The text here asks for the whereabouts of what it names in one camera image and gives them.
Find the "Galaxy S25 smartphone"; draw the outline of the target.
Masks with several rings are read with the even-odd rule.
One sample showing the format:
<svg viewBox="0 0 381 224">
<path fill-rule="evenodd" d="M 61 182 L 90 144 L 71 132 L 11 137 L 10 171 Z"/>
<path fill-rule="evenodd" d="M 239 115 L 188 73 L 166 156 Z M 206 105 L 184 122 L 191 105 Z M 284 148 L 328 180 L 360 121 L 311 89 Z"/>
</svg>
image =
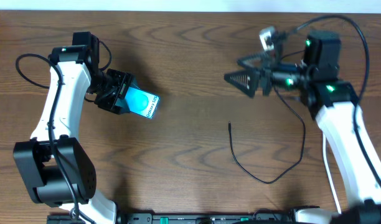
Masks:
<svg viewBox="0 0 381 224">
<path fill-rule="evenodd" d="M 125 102 L 132 113 L 152 119 L 160 102 L 160 97 L 149 92 L 129 87 Z"/>
</svg>

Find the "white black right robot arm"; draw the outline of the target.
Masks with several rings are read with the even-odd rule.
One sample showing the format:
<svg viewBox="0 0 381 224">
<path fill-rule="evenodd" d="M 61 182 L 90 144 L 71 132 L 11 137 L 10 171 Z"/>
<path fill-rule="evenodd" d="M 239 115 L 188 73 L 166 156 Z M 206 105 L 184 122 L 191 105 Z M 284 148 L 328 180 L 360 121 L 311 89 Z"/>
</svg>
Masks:
<svg viewBox="0 0 381 224">
<path fill-rule="evenodd" d="M 300 64 L 283 62 L 287 35 L 265 29 L 263 51 L 238 61 L 240 70 L 224 79 L 249 97 L 297 90 L 312 119 L 331 147 L 346 190 L 349 208 L 329 212 L 318 207 L 291 209 L 272 216 L 277 223 L 381 223 L 381 161 L 364 125 L 352 85 L 338 77 L 341 40 L 337 33 L 311 31 Z"/>
</svg>

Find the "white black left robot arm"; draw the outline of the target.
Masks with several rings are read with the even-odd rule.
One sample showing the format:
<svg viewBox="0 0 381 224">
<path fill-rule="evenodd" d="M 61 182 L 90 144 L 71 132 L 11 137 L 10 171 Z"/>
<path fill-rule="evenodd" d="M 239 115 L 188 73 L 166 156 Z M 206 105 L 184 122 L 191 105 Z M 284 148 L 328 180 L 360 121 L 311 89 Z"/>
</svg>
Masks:
<svg viewBox="0 0 381 224">
<path fill-rule="evenodd" d="M 95 167 L 78 140 L 87 94 L 103 110 L 129 111 L 125 96 L 134 77 L 101 67 L 101 46 L 95 35 L 76 32 L 71 45 L 45 59 L 50 85 L 42 116 L 29 140 L 15 144 L 13 157 L 34 203 L 66 209 L 75 222 L 126 223 L 117 204 L 97 190 Z"/>
</svg>

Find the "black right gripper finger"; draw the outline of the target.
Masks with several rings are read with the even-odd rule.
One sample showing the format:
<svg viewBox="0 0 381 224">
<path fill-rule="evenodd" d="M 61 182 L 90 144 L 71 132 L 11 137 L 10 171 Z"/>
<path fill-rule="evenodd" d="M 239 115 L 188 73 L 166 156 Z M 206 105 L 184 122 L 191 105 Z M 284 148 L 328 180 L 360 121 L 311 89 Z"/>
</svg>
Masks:
<svg viewBox="0 0 381 224">
<path fill-rule="evenodd" d="M 223 78 L 227 83 L 253 98 L 260 81 L 260 72 L 258 70 L 239 70 L 226 73 Z"/>
<path fill-rule="evenodd" d="M 271 65 L 271 56 L 266 52 L 255 53 L 239 58 L 237 64 L 245 69 L 262 69 Z"/>
</svg>

